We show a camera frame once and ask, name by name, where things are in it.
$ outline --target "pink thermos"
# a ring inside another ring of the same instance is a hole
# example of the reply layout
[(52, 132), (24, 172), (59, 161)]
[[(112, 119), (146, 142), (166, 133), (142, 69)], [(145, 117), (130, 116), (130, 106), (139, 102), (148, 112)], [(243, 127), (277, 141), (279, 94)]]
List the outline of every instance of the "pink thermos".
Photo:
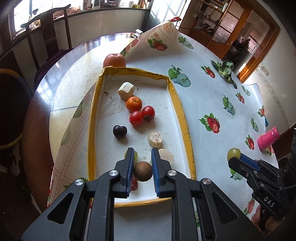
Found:
[(278, 139), (279, 131), (276, 127), (274, 127), (258, 138), (258, 146), (260, 151), (264, 151), (266, 148), (274, 144)]

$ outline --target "human hand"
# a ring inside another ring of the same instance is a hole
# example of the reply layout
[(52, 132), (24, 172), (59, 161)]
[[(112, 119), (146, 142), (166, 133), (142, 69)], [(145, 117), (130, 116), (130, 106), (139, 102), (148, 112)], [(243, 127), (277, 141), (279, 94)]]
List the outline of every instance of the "human hand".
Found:
[[(258, 205), (255, 214), (252, 216), (251, 221), (260, 230), (260, 232), (262, 232), (262, 230), (259, 228), (259, 223), (261, 222), (260, 211), (261, 205)], [(277, 221), (274, 219), (274, 217), (270, 216), (265, 224), (265, 229), (267, 230), (266, 236), (272, 233), (282, 223), (283, 220), (284, 218), (282, 218), (282, 220), (280, 221)]]

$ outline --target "red tomato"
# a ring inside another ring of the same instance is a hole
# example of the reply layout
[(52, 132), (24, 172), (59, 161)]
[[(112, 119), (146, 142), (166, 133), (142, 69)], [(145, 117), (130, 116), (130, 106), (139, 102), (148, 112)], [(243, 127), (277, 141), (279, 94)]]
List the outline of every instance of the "red tomato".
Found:
[(130, 115), (130, 123), (133, 125), (133, 126), (138, 126), (138, 125), (141, 125), (142, 122), (143, 122), (143, 114), (141, 111), (134, 111), (131, 113)]
[(151, 120), (154, 120), (155, 110), (152, 106), (148, 105), (143, 108), (142, 114), (144, 116), (144, 119), (150, 122)]

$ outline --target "silver bolt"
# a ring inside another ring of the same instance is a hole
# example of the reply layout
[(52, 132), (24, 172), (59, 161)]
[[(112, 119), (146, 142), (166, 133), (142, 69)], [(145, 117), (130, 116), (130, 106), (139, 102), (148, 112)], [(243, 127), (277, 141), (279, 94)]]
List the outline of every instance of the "silver bolt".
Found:
[(211, 181), (210, 179), (208, 179), (208, 178), (204, 178), (204, 179), (202, 180), (202, 182), (203, 182), (203, 184), (205, 184), (205, 185), (210, 185), (210, 184), (212, 183), (212, 181)]
[(77, 179), (76, 181), (75, 181), (75, 185), (77, 185), (77, 186), (80, 186), (80, 185), (82, 185), (83, 184), (83, 180), (82, 179)]
[(177, 175), (177, 172), (176, 172), (175, 170), (169, 170), (169, 171), (168, 171), (168, 174), (169, 174), (170, 176), (176, 176), (176, 175)]
[(118, 171), (116, 171), (116, 170), (111, 170), (110, 172), (109, 172), (109, 175), (110, 176), (116, 176), (118, 174)]

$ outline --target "wall socket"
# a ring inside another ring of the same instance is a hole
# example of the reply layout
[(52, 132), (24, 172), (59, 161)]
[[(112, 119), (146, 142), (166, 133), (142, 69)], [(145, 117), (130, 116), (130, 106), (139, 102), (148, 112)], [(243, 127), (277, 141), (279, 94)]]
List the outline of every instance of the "wall socket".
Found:
[(259, 64), (259, 67), (260, 67), (260, 69), (262, 69), (262, 71), (264, 72), (264, 74), (265, 74), (266, 76), (269, 75), (267, 69), (264, 67), (264, 65), (263, 65), (262, 63)]

